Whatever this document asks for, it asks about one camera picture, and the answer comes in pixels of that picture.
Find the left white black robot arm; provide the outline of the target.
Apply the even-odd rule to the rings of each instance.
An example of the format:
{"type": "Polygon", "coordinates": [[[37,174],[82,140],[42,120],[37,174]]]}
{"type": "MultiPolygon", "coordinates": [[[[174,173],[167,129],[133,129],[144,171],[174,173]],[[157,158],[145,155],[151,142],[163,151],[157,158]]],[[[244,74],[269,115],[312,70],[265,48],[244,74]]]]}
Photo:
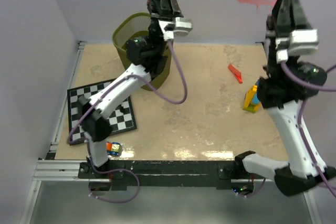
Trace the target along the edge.
{"type": "Polygon", "coordinates": [[[187,98],[187,84],[173,49],[173,41],[178,33],[187,35],[192,30],[192,22],[184,18],[177,0],[147,0],[146,5],[151,17],[148,35],[125,43],[130,66],[102,91],[88,99],[84,96],[78,99],[81,117],[77,126],[85,132],[90,171],[97,178],[114,171],[107,153],[107,138],[112,132],[108,118],[126,98],[142,86],[148,86],[171,104],[182,104],[187,98]],[[184,94],[180,100],[169,99],[151,84],[164,70],[166,49],[171,51],[182,80],[184,94]]]}

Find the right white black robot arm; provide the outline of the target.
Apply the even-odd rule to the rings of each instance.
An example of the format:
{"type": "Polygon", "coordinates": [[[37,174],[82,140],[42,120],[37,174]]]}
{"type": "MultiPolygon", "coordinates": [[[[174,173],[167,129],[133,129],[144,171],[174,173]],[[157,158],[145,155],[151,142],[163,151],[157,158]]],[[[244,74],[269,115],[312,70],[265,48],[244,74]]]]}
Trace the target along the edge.
{"type": "Polygon", "coordinates": [[[309,23],[300,0],[255,3],[272,6],[266,21],[267,76],[259,79],[257,96],[279,132],[288,160],[247,151],[235,157],[234,173],[239,178],[256,174],[271,179],[283,195],[294,196],[335,178],[335,168],[319,155],[302,115],[310,97],[330,91],[325,86],[328,71],[299,59],[316,53],[319,45],[318,31],[309,23]]]}

